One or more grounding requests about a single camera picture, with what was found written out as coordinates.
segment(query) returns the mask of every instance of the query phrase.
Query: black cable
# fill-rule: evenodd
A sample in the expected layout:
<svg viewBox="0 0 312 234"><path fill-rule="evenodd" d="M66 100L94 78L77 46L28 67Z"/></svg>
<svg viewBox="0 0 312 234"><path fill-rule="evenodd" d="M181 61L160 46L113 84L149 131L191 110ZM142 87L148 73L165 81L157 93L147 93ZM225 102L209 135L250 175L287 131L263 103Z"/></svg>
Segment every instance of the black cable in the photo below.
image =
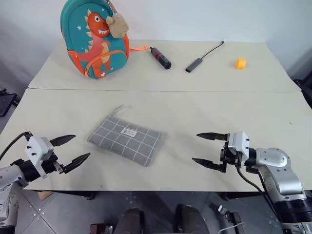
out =
<svg viewBox="0 0 312 234"><path fill-rule="evenodd" d="M266 194L265 194L264 192L262 192L261 189L260 189L256 184L254 184L254 183L252 183L250 180L248 180L248 179L242 174L242 172L240 171L240 168L237 167L236 169L237 169L238 174L240 175L240 177L242 177L242 179L243 179L244 181L246 181L246 182L249 183L250 185L254 186L254 187L259 191L259 193L264 197L264 199L266 200L267 204L269 205L269 207L271 208L271 210L273 211L273 213L275 214L275 216L278 217L278 216L277 216L277 213L275 212L275 210L274 210L274 208L273 208L273 204L272 204L271 199L269 199L269 198L266 196ZM263 186L263 189L264 189L264 191L267 193L266 188L265 188L264 183L263 183L263 180L262 180L262 177L261 177L260 174L258 174L258 175L259 175L259 177L260 177L260 180L261 180L261 184L262 184L262 186Z"/></svg>
<svg viewBox="0 0 312 234"><path fill-rule="evenodd" d="M15 142L17 142L18 139L20 139L22 136L28 136L29 134L31 134L31 133L29 133L29 132L21 133L14 140L12 140L12 142L4 149L4 151L0 155L0 160L3 158L5 153L11 148L11 146L14 145Z"/></svg>
<svg viewBox="0 0 312 234"><path fill-rule="evenodd" d="M215 47L214 49L212 49L211 51L215 50L216 48L220 47L221 45L223 45L224 41L221 42L221 44L219 44L217 47ZM201 57L201 59L203 59L207 54L209 54L211 51L207 52L203 57Z"/></svg>

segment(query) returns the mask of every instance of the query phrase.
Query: dark pants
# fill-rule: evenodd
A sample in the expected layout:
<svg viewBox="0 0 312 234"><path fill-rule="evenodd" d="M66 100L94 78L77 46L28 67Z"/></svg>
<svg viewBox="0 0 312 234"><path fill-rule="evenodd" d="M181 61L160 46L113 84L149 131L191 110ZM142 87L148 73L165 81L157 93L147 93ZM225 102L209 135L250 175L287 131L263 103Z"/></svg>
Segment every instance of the dark pants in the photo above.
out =
<svg viewBox="0 0 312 234"><path fill-rule="evenodd" d="M190 206L179 205L176 212L176 226L179 232L188 234L209 234L200 212ZM141 234L144 230L144 214L137 208L127 210L120 218L114 234Z"/></svg>

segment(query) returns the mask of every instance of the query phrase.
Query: teal backpack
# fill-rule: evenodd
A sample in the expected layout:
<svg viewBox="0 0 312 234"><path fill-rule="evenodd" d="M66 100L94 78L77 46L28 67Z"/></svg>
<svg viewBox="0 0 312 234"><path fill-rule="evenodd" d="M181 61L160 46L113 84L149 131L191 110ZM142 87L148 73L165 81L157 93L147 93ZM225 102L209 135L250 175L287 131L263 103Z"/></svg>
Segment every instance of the teal backpack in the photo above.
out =
<svg viewBox="0 0 312 234"><path fill-rule="evenodd" d="M60 28L67 53L86 77L103 78L128 60L128 36L114 38L106 23L113 13L108 0L68 0L63 7Z"/></svg>

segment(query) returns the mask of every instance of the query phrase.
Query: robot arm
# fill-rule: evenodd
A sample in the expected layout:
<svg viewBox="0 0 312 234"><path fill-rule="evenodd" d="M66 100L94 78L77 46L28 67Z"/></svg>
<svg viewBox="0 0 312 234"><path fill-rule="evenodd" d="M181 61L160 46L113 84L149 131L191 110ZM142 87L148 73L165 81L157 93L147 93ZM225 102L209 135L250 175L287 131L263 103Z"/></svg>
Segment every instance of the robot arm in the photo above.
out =
<svg viewBox="0 0 312 234"><path fill-rule="evenodd" d="M22 136L25 136L28 143L25 152L29 160L18 159L9 167L0 169L0 234L14 233L18 217L18 191L28 185L29 182L54 171L68 173L81 165L90 153L75 158L67 166L58 163L54 147L60 146L75 135L66 135L49 141L45 137L33 136L30 132L19 135L0 155L0 159L8 149Z"/></svg>
<svg viewBox="0 0 312 234"><path fill-rule="evenodd" d="M226 142L220 154L222 164L193 158L195 162L223 173L226 173L227 164L235 165L240 176L264 195L285 234L312 234L311 201L307 199L300 180L291 169L290 157L284 151L250 148L244 132L202 133L198 136ZM241 174L242 166L246 166L247 172L259 175L265 193Z"/></svg>

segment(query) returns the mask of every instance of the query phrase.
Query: white wall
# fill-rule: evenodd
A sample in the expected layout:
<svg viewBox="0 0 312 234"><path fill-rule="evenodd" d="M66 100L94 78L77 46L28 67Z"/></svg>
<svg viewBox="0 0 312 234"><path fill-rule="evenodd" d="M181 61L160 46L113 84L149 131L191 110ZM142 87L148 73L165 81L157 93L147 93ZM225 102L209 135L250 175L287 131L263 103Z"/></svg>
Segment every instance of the white wall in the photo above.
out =
<svg viewBox="0 0 312 234"><path fill-rule="evenodd" d="M291 77L312 70L311 0L112 2L130 25L130 39L266 41ZM64 3L2 0L0 86L23 93L61 38Z"/></svg>

